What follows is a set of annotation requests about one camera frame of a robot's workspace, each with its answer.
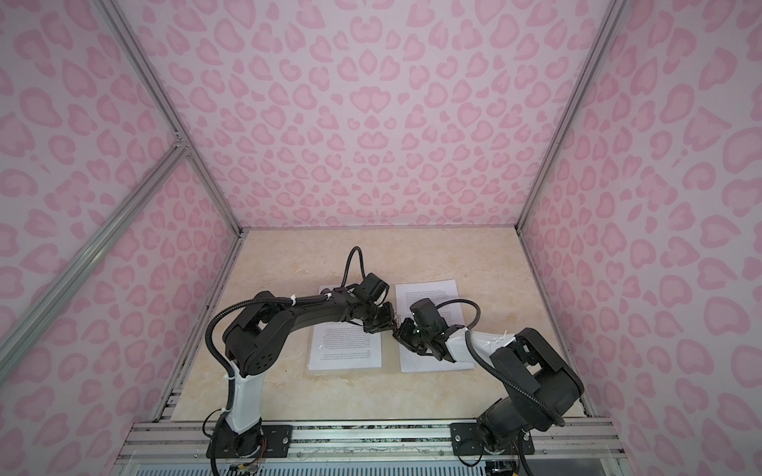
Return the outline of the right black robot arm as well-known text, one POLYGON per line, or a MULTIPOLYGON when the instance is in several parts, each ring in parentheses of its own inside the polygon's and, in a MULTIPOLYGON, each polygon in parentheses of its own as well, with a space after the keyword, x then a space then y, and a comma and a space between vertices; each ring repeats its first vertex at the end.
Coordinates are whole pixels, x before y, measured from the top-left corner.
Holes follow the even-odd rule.
POLYGON ((470 299, 438 305, 420 299, 410 311, 393 330, 404 348, 440 362, 470 363, 505 388, 507 396, 476 418, 474 443, 485 452, 518 452, 531 430, 564 426, 565 414, 585 394, 581 378, 536 329, 477 332, 481 308, 470 299))

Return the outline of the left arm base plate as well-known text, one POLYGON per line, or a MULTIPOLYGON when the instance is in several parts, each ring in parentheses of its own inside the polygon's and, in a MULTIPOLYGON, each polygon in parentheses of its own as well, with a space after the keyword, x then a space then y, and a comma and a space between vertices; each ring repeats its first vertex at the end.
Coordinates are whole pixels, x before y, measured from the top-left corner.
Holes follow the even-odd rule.
POLYGON ((285 458, 288 455, 293 426, 287 424, 258 424, 236 434, 225 422, 216 440, 206 450, 207 458, 285 458))

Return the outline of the large text sheet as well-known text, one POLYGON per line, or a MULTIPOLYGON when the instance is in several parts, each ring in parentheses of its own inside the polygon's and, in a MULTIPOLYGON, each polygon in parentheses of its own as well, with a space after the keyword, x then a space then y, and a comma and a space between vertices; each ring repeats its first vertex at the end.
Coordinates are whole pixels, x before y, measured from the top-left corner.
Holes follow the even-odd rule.
POLYGON ((310 372, 382 367, 380 334, 366 333, 361 323, 327 322, 312 327, 310 372))

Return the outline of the beige paper folder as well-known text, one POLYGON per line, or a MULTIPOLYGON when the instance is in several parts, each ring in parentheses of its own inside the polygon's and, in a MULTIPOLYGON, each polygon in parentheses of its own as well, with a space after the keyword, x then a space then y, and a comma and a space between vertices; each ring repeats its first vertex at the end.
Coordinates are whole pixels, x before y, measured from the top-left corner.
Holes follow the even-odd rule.
MULTIPOLYGON (((372 371, 384 371, 384 372, 391 372, 391 373, 397 373, 401 372, 401 364, 400 364, 400 353, 399 353, 399 347, 401 344, 397 343, 393 337, 389 335, 381 335, 382 340, 382 367, 378 369, 359 369, 359 370, 372 370, 372 371)), ((314 374, 323 374, 323 373, 338 373, 338 372, 349 372, 349 371, 327 371, 327 372, 321 372, 321 373, 315 373, 314 374)))

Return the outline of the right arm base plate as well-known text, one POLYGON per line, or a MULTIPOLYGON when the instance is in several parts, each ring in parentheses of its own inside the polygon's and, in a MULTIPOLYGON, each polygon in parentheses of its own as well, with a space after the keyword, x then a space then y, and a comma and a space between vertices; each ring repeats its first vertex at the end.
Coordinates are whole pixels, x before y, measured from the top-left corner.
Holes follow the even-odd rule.
POLYGON ((535 454, 531 434, 517 430, 512 434, 496 434, 475 420, 448 425, 452 452, 456 456, 518 456, 535 454))

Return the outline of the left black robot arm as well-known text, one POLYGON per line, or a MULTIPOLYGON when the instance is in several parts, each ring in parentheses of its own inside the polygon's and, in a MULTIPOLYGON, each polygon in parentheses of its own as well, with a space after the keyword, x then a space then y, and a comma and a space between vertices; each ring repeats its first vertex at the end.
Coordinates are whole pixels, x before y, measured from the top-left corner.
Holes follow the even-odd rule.
POLYGON ((210 460, 259 457, 266 436, 260 411, 265 373, 289 336, 323 323, 354 323, 374 334, 394 328, 385 298, 389 286, 374 274, 361 283, 309 297, 276 297, 265 291, 227 307, 206 327, 204 344, 225 371, 227 397, 210 434, 210 460))

